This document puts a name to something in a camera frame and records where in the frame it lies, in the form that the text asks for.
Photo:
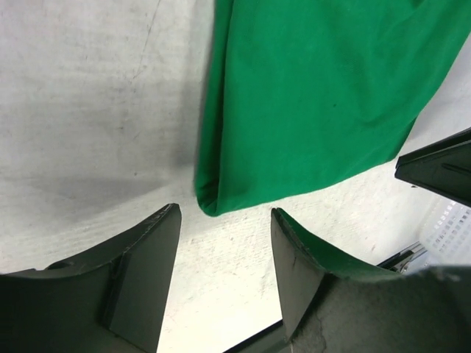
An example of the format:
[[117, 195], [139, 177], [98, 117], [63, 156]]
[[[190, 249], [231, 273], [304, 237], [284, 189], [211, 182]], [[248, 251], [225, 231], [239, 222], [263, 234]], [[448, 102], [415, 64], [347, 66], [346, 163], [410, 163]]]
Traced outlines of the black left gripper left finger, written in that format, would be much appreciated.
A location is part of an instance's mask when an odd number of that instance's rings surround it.
[[155, 352], [180, 239], [167, 204], [45, 269], [1, 276], [3, 352]]

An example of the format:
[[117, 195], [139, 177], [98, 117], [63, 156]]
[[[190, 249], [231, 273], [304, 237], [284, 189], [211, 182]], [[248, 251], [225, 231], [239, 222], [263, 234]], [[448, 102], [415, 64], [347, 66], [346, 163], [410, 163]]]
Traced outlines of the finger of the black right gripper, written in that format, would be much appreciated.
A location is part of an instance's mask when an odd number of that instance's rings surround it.
[[470, 130], [399, 157], [394, 177], [465, 206], [471, 192]]

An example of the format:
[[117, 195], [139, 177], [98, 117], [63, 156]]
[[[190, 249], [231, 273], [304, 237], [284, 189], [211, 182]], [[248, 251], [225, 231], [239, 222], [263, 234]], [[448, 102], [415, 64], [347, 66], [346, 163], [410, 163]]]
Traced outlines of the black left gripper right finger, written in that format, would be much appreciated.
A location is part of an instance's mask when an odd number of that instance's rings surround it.
[[470, 269], [371, 265], [272, 210], [272, 251], [294, 352], [468, 352]]

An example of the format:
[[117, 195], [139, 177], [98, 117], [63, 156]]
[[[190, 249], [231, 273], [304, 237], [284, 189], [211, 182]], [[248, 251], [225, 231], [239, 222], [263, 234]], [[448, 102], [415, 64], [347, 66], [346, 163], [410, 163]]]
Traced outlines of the green t shirt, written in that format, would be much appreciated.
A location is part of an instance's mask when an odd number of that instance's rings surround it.
[[200, 209], [310, 193], [393, 160], [469, 35], [468, 1], [217, 1]]

